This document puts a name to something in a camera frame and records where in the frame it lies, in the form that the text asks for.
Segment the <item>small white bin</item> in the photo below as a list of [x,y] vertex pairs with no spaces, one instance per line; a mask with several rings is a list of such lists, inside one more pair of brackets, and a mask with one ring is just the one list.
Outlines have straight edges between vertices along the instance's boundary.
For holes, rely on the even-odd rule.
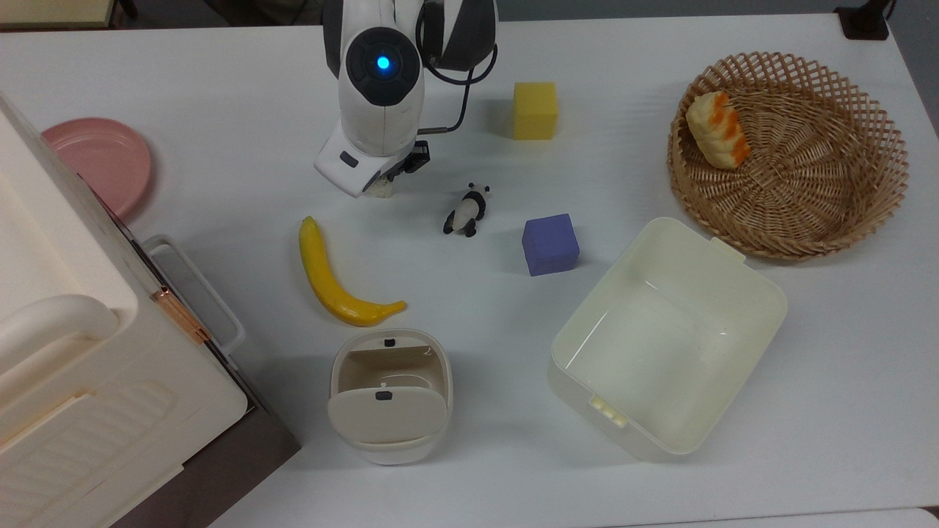
[[555,338],[552,391],[636,458],[697,449],[786,317],[782,290],[743,261],[651,221]]
[[453,401],[453,375],[443,347],[417,330],[358,335],[343,345],[332,365],[332,427],[376,464],[426,457],[443,437]]

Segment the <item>pink dish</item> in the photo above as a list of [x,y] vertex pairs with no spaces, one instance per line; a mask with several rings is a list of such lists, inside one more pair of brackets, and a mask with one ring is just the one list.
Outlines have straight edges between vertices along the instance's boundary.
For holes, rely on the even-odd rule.
[[42,138],[121,220],[144,197],[150,181],[150,150],[131,127],[113,119],[86,117],[59,123]]

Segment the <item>black cable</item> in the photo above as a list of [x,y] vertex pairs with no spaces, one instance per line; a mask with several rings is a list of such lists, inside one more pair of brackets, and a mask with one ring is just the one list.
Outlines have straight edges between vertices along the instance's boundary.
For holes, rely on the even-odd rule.
[[[415,44],[417,44],[417,53],[421,57],[421,60],[423,61],[423,45],[422,45],[423,36],[421,34],[422,29],[423,29],[423,12],[421,12],[421,14],[418,15],[417,25],[414,28],[414,42]],[[496,66],[496,57],[498,56],[499,56],[499,45],[493,43],[492,44],[492,58],[489,59],[489,66],[485,68],[485,70],[483,71],[483,73],[480,74],[479,77],[475,77],[475,78],[473,78],[472,76],[474,69],[470,68],[469,73],[467,74],[466,81],[459,81],[459,80],[447,77],[446,75],[440,73],[436,68],[434,68],[433,65],[424,63],[424,66],[427,68],[427,70],[433,73],[435,77],[437,77],[444,83],[449,83],[451,85],[464,86],[465,89],[463,90],[463,103],[460,106],[460,117],[459,119],[456,120],[456,124],[454,124],[452,127],[431,127],[431,128],[426,128],[426,129],[418,129],[417,131],[418,135],[432,134],[432,133],[447,133],[447,132],[453,132],[456,129],[460,128],[460,125],[463,124],[463,117],[467,113],[467,102],[470,100],[470,86],[475,85],[476,83],[479,83],[480,81],[485,79],[486,76],[489,75],[489,72],[492,71],[494,66]]]
[[[467,76],[467,80],[469,79],[472,79],[472,69],[469,69],[469,75]],[[453,132],[456,129],[460,128],[460,125],[463,124],[463,117],[467,113],[467,101],[470,100],[470,86],[472,85],[466,85],[466,88],[464,88],[463,90],[463,105],[460,107],[460,117],[459,119],[456,120],[455,125],[453,125],[452,127],[431,127],[427,129],[418,129],[417,134],[426,135],[426,134],[431,134],[431,133],[447,133],[447,132]]]
[[[421,56],[421,59],[423,60],[423,44],[422,44],[423,38],[421,35],[422,29],[423,29],[423,12],[420,15],[418,15],[417,26],[414,28],[414,40],[415,40],[415,43],[417,44],[417,53],[418,55]],[[475,79],[470,77],[466,81],[458,81],[451,77],[447,77],[446,75],[440,73],[436,68],[434,68],[434,65],[429,64],[429,61],[427,63],[424,63],[424,66],[427,68],[427,71],[430,71],[431,73],[433,73],[435,77],[437,77],[444,83],[449,83],[451,85],[458,85],[458,86],[475,85],[476,83],[479,83],[480,81],[485,79],[487,75],[489,75],[489,72],[492,71],[494,66],[496,66],[496,57],[498,56],[499,56],[499,45],[496,43],[493,43],[492,44],[492,58],[489,59],[489,66],[485,68],[485,71],[483,71],[483,73],[481,73],[479,77],[476,77]]]

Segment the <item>woven basket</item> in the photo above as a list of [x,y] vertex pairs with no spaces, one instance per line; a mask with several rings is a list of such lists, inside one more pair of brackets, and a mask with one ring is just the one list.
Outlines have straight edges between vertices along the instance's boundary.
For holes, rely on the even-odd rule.
[[[695,96],[731,97],[753,148],[712,167],[688,130]],[[905,144],[877,101],[790,54],[730,56],[688,87],[669,136],[671,188],[703,227],[745,253],[803,260],[864,239],[900,206]]]

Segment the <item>copper hinge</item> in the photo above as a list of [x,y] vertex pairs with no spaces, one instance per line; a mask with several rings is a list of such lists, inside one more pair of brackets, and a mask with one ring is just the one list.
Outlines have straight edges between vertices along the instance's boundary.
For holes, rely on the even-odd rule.
[[196,345],[202,345],[212,336],[208,333],[199,319],[195,318],[189,308],[179,300],[170,288],[164,286],[150,296],[150,300],[157,304],[166,316]]

